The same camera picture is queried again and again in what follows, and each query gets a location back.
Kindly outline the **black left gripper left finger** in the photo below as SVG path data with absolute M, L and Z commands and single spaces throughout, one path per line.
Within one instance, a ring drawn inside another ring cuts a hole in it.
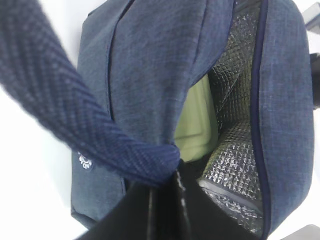
M 161 187 L 134 184 L 119 204 L 79 240 L 174 240 L 173 179 Z

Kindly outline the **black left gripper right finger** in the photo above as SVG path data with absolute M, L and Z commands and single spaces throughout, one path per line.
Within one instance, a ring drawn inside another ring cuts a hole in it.
M 181 160 L 174 173 L 179 240 L 258 240 L 201 189 Z

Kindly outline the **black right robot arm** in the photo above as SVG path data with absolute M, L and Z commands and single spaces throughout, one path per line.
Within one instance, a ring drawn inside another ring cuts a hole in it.
M 320 35 L 320 3 L 315 2 L 303 13 L 303 20 L 306 30 Z M 312 77 L 312 93 L 313 93 L 313 107 L 320 108 L 320 53 L 310 54 L 311 77 Z

